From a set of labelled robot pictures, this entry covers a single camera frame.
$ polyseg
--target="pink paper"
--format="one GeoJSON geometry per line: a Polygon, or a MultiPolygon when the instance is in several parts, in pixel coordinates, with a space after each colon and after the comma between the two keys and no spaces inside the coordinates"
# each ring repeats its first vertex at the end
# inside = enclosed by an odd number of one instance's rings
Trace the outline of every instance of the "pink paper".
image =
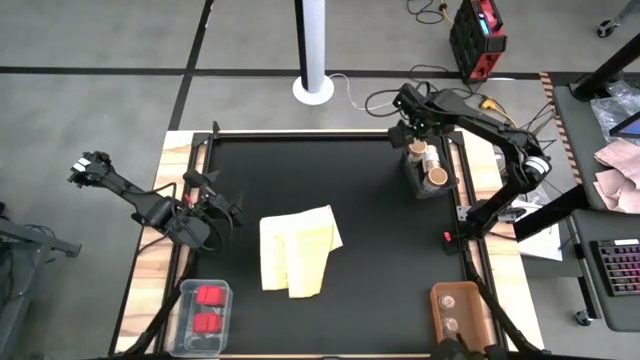
{"type": "Polygon", "coordinates": [[[598,162],[618,169],[640,190],[640,146],[619,139],[594,154],[598,162]]]}
{"type": "Polygon", "coordinates": [[[602,198],[602,201],[604,202],[604,205],[607,207],[607,209],[614,210],[618,206],[618,201],[605,195],[602,191],[602,188],[600,187],[600,184],[598,184],[597,181],[593,183],[593,186],[596,188],[598,195],[600,195],[600,197],[602,198]]]}
{"type": "Polygon", "coordinates": [[[627,214],[640,214],[640,190],[636,190],[633,181],[627,180],[622,186],[618,208],[627,214]]]}
{"type": "Polygon", "coordinates": [[[624,175],[616,169],[596,173],[596,179],[604,195],[616,200],[620,196],[620,188],[627,180],[624,175]]]}

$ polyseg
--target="keyboard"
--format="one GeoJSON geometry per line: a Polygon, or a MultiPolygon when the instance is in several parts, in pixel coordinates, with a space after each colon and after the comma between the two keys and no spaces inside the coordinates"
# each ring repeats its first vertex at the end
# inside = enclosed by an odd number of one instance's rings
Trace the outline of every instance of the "keyboard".
{"type": "Polygon", "coordinates": [[[640,295],[640,241],[592,241],[593,255],[610,296],[640,295]]]}

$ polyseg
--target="brown tray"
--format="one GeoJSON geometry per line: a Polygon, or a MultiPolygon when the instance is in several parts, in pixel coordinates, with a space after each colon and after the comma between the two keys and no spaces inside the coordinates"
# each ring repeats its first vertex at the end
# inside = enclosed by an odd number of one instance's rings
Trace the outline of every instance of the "brown tray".
{"type": "Polygon", "coordinates": [[[484,352],[491,345],[476,284],[437,283],[431,289],[431,309],[438,342],[445,338],[458,340],[460,334],[471,351],[484,352]]]}

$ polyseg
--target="red box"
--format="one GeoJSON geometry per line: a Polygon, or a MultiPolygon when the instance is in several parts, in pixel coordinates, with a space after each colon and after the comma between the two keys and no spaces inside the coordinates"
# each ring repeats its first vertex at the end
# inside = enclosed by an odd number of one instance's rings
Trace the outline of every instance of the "red box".
{"type": "Polygon", "coordinates": [[[206,306],[224,306],[227,294],[217,286],[200,286],[196,294],[196,304],[206,306]]]}
{"type": "Polygon", "coordinates": [[[193,317],[193,332],[217,334],[222,328],[222,317],[218,314],[200,313],[193,317]]]}

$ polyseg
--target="white pole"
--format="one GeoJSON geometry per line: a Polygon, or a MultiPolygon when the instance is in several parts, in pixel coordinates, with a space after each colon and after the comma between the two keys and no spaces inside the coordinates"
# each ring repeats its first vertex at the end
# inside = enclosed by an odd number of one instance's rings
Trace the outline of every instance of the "white pole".
{"type": "Polygon", "coordinates": [[[333,82],[324,74],[325,0],[294,1],[300,77],[293,83],[293,95],[304,104],[320,105],[333,95],[333,82]]]}

